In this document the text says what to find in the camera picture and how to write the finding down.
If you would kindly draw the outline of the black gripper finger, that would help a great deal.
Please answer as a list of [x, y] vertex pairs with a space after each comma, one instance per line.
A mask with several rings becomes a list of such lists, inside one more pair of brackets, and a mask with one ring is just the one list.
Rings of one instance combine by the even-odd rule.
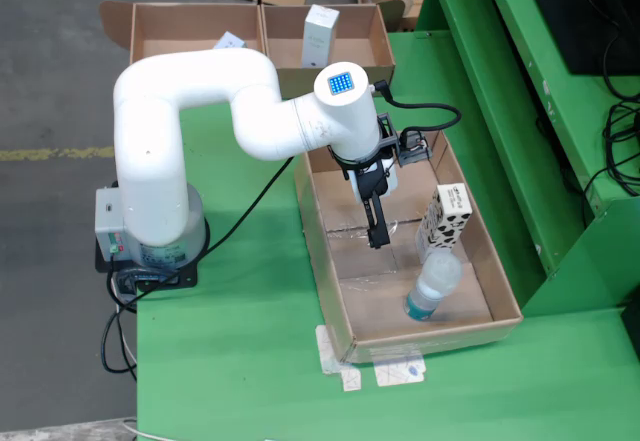
[[363, 201], [365, 214], [368, 221], [367, 235], [369, 246], [379, 249], [390, 243], [390, 237], [380, 202], [379, 195], [373, 193], [372, 196]]

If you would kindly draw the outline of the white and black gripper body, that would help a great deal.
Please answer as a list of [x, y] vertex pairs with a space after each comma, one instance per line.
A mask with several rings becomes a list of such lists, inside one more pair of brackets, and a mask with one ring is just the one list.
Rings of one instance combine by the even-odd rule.
[[350, 170], [349, 181], [358, 203], [363, 203], [362, 195], [389, 196], [398, 186], [395, 160], [381, 159], [364, 169]]

